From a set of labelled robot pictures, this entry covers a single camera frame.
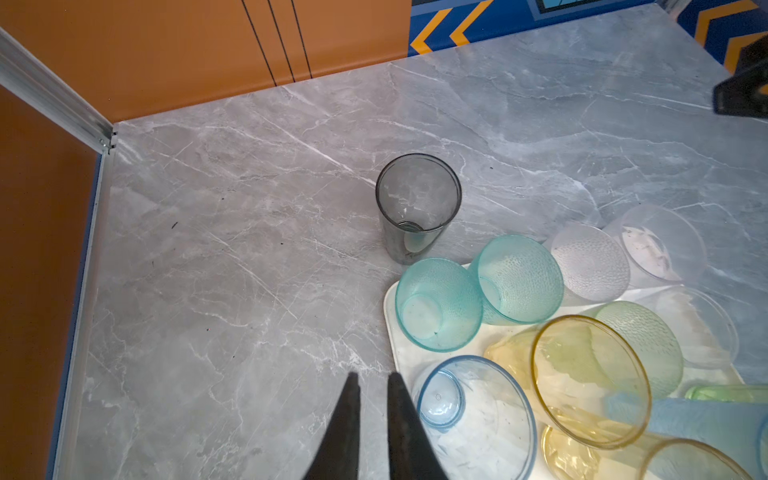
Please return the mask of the light blue cup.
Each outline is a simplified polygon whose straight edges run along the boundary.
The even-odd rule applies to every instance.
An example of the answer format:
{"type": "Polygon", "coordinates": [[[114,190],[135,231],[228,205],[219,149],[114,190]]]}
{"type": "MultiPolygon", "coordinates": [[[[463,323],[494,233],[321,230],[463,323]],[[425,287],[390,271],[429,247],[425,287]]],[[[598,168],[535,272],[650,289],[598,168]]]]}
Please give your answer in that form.
{"type": "MultiPolygon", "coordinates": [[[[628,423],[637,413],[628,396],[619,395],[604,403],[611,420],[628,423]]],[[[707,444],[733,459],[753,479],[767,479],[767,404],[726,403],[666,398],[653,402],[647,434],[684,438],[707,444]]],[[[715,479],[694,467],[684,473],[684,464],[696,459],[695,452],[677,456],[672,452],[649,465],[650,479],[715,479]]]]}
{"type": "Polygon", "coordinates": [[[431,447],[450,479],[527,479],[535,464],[537,427],[519,383],[475,355],[434,362],[411,397],[431,447]]]}

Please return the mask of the clear faceted cup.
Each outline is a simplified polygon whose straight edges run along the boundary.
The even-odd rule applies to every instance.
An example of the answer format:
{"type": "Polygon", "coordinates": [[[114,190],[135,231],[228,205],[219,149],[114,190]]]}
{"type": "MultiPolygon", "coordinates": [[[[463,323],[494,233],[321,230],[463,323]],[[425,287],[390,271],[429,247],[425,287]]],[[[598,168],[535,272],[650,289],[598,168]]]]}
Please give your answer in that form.
{"type": "Polygon", "coordinates": [[[641,204],[603,228],[625,254],[632,288],[692,284],[708,258],[704,242],[685,218],[666,208],[641,204]]]}

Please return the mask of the light green cup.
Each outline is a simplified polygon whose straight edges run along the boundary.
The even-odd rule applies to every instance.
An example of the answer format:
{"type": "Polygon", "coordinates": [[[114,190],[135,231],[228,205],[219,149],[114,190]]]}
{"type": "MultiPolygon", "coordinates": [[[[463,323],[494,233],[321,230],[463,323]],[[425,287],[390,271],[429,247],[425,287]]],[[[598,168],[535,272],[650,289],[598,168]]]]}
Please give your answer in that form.
{"type": "Polygon", "coordinates": [[[581,312],[622,336],[642,362],[654,400],[668,397],[684,373],[680,344],[669,326],[652,310],[630,301],[614,301],[581,312]]]}

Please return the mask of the green tinted cup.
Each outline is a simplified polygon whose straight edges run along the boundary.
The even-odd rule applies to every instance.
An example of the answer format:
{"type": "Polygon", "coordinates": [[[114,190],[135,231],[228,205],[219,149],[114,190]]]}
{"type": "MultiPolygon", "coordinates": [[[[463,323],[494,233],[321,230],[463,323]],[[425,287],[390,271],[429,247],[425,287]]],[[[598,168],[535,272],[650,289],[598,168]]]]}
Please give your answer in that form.
{"type": "Polygon", "coordinates": [[[703,385],[693,386],[685,398],[695,401],[716,401],[726,403],[767,403],[766,385],[703,385]]]}

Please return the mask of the yellow-brown tinted cup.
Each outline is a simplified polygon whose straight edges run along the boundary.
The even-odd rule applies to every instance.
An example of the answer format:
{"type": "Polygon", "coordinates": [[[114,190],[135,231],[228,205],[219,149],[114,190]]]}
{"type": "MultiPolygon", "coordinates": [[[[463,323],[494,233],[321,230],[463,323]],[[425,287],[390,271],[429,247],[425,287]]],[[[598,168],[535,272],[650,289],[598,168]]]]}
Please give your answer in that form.
{"type": "Polygon", "coordinates": [[[749,479],[721,451],[696,440],[645,434],[615,450],[584,445],[552,427],[544,429],[541,452],[557,479],[749,479]]]}

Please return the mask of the teal textured cup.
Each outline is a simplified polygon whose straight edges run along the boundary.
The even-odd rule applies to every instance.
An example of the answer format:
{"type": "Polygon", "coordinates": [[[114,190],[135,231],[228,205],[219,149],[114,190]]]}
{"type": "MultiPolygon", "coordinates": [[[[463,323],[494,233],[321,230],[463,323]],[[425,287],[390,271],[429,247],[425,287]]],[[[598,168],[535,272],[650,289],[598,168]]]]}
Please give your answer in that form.
{"type": "Polygon", "coordinates": [[[536,324],[561,307],[565,290],[561,269],[550,251],[529,237],[491,240],[468,271],[481,289],[485,324],[536,324]]]}
{"type": "Polygon", "coordinates": [[[453,352],[477,335],[483,295],[462,265],[427,258],[408,267],[398,282],[395,312],[401,331],[412,343],[432,352],[453,352]]]}

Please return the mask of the yellow tinted cup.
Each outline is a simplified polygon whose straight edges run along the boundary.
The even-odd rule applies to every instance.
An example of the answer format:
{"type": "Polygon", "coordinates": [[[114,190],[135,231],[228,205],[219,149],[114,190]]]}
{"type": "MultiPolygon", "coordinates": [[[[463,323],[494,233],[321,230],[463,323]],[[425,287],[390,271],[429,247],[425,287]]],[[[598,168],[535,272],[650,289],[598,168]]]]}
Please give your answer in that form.
{"type": "Polygon", "coordinates": [[[565,315],[489,345],[483,357],[521,386],[536,418],[572,439],[613,450],[637,440],[652,395],[638,355],[615,330],[565,315]]]}

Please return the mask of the grey smoked cup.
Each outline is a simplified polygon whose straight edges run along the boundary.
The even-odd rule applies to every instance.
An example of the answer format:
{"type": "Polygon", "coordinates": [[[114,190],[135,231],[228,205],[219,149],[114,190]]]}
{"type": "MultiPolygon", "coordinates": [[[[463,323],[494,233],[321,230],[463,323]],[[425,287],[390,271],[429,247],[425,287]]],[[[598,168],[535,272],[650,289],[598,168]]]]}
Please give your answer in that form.
{"type": "Polygon", "coordinates": [[[387,163],[375,200],[390,257],[401,265],[426,257],[458,214],[462,196],[457,174],[436,156],[408,153],[387,163]]]}

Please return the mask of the clear textured cup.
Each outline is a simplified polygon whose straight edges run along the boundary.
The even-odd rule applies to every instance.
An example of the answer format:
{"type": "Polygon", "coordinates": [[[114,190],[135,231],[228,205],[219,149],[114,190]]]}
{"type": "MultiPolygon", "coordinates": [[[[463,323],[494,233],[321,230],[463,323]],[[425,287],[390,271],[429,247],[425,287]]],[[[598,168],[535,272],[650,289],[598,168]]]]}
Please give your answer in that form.
{"type": "Polygon", "coordinates": [[[570,223],[543,246],[556,260],[564,281],[563,306],[611,302],[630,282],[630,267],[622,247],[604,231],[570,223]]]}

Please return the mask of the teal textured cup front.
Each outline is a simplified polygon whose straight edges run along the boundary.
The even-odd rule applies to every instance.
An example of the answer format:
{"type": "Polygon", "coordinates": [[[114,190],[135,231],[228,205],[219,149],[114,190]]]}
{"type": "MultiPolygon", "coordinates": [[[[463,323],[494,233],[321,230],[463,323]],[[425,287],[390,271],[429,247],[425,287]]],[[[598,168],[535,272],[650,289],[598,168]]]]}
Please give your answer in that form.
{"type": "Polygon", "coordinates": [[[485,324],[536,324],[561,307],[565,290],[561,269],[550,251],[529,237],[491,240],[468,271],[481,289],[485,324]]]}

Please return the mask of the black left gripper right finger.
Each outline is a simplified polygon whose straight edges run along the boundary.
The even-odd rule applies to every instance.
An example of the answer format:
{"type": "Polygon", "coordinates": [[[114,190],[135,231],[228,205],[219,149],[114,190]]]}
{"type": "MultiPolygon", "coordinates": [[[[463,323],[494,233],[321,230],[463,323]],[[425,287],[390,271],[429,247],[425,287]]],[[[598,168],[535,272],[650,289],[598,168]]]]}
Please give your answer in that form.
{"type": "Polygon", "coordinates": [[[399,372],[388,377],[387,425],[391,479],[447,479],[399,372]]]}

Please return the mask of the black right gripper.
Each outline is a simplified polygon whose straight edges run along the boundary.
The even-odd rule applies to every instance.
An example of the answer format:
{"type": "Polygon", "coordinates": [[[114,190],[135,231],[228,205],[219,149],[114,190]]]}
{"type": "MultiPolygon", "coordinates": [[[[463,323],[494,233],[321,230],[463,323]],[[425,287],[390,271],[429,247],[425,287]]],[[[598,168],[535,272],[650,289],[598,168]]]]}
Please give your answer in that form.
{"type": "Polygon", "coordinates": [[[718,115],[767,118],[767,36],[745,45],[733,75],[713,89],[718,115]]]}

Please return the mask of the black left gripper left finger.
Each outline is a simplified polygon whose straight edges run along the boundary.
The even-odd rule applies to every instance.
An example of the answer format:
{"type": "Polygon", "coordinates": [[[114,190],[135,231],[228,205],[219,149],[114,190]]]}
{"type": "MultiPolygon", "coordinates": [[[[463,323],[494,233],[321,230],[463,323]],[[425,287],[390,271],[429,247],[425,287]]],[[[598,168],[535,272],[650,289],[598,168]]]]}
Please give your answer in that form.
{"type": "Polygon", "coordinates": [[[359,378],[350,372],[304,479],[358,478],[360,417],[359,378]]]}

